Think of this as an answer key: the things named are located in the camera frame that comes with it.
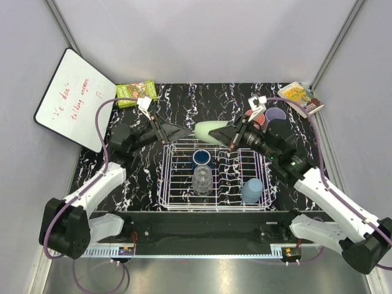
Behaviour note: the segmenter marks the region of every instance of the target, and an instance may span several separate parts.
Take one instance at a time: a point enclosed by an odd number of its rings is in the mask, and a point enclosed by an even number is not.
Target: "red cup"
[[[245,115],[251,116],[253,113],[253,110],[249,109],[247,112],[245,112]],[[253,121],[257,122],[257,124],[254,124],[256,128],[260,128],[260,126],[263,126],[265,123],[265,115],[262,113],[258,115],[256,118],[253,119]]]

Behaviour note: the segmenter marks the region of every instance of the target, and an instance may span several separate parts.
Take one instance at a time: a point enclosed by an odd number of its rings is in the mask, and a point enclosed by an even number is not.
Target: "green book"
[[[144,98],[150,97],[153,101],[158,100],[153,80],[143,81],[136,84],[117,85],[117,98]],[[118,107],[124,108],[137,105],[136,101],[119,100]]]

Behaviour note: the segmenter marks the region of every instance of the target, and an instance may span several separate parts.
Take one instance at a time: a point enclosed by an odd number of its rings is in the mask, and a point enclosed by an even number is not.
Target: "purple cup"
[[[286,119],[286,112],[284,112],[283,110],[281,110],[278,107],[272,107],[267,109],[266,112],[264,112],[265,115],[265,122],[263,125],[263,130],[267,130],[267,126],[270,123],[270,121],[274,120],[274,119]]]

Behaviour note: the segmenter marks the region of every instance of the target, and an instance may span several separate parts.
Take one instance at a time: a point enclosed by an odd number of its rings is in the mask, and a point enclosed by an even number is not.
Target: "black marble surface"
[[[280,83],[227,83],[227,84],[161,84],[156,85],[159,101],[154,105],[164,119],[180,126],[193,129],[195,124],[207,120],[234,120],[250,109],[247,99],[266,95],[277,97]],[[314,133],[309,121],[303,119],[286,104],[268,102],[268,107],[277,106],[286,111],[292,130],[296,133],[297,148],[307,154],[311,161],[318,159]],[[135,107],[113,109],[109,127],[126,123],[137,129],[147,123]],[[161,175],[163,146],[154,143],[138,151],[141,164],[123,185],[113,190],[98,206],[97,211],[159,211],[166,210],[159,205],[157,184]],[[96,154],[81,149],[77,169],[72,181],[72,191],[78,189],[92,177],[103,164],[102,153]],[[271,193],[276,197],[271,210],[319,210],[310,199],[294,188],[269,176]]]

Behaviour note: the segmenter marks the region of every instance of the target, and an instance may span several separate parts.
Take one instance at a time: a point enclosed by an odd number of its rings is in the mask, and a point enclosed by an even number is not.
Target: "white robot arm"
[[[265,97],[249,99],[256,117],[265,110]],[[308,239],[341,254],[346,262],[357,271],[368,274],[390,249],[389,244],[379,232],[390,237],[392,220],[379,220],[377,216],[358,206],[331,182],[327,189],[321,178],[320,170],[314,167],[307,157],[295,148],[295,134],[283,120],[269,122],[262,132],[251,118],[244,115],[235,122],[228,122],[218,129],[208,129],[202,123],[204,140],[209,136],[212,141],[220,141],[230,149],[250,148],[271,160],[271,171],[283,183],[294,187],[321,207],[336,224],[325,224],[293,212],[286,221],[287,231],[294,237]]]
[[[169,143],[192,131],[163,120],[158,114],[148,112],[151,99],[138,100],[139,109],[148,117],[147,125],[137,132],[120,124],[111,130],[108,153],[112,162],[89,179],[82,187],[63,200],[52,198],[45,206],[39,243],[73,259],[79,258],[90,242],[109,236],[119,241],[132,233],[130,217],[116,212],[89,219],[98,204],[130,176],[139,162],[134,151],[161,141]]]

